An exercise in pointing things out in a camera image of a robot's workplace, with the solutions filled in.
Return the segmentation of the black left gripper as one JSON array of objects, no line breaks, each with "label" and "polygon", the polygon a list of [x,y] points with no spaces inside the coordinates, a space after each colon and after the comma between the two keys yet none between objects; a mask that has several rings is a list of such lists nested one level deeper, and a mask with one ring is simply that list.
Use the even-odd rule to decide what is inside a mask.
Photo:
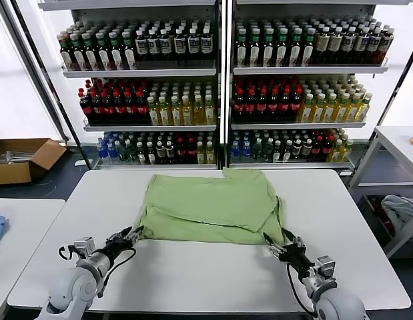
[{"label": "black left gripper", "polygon": [[134,243],[142,236],[143,229],[143,225],[135,229],[129,226],[108,237],[104,246],[105,255],[118,257],[121,252],[132,248]]}]

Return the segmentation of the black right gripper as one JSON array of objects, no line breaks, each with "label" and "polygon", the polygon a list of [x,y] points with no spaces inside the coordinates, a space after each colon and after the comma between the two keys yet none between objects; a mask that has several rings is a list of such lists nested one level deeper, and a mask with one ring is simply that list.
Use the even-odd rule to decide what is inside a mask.
[{"label": "black right gripper", "polygon": [[282,229],[282,233],[291,244],[279,246],[267,233],[263,232],[269,252],[276,255],[279,261],[289,263],[293,267],[309,267],[310,260],[306,256],[306,246],[302,238],[285,228]]}]

